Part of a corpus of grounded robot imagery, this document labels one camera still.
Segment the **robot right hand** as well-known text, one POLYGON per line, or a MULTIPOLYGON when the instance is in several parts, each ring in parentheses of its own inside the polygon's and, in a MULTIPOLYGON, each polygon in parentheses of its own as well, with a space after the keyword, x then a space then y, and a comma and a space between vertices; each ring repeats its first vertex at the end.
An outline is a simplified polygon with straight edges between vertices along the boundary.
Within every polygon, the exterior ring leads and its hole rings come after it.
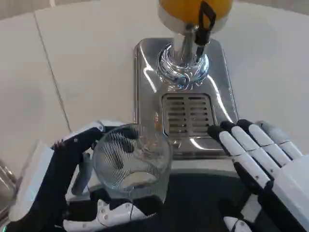
POLYGON ((279 128, 240 119, 212 125, 208 135, 220 144, 249 191, 243 204, 220 202, 230 232, 257 232, 260 212, 282 232, 309 229, 309 157, 279 128))

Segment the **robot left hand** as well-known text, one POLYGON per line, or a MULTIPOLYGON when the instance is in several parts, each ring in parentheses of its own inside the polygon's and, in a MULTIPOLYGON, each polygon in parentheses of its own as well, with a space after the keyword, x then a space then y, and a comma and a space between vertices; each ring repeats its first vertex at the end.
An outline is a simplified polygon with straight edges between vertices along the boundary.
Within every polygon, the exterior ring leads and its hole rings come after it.
POLYGON ((121 122, 99 120, 53 146, 38 143, 31 155, 4 232, 97 232, 152 214, 149 198, 68 202, 66 194, 82 156, 121 122))

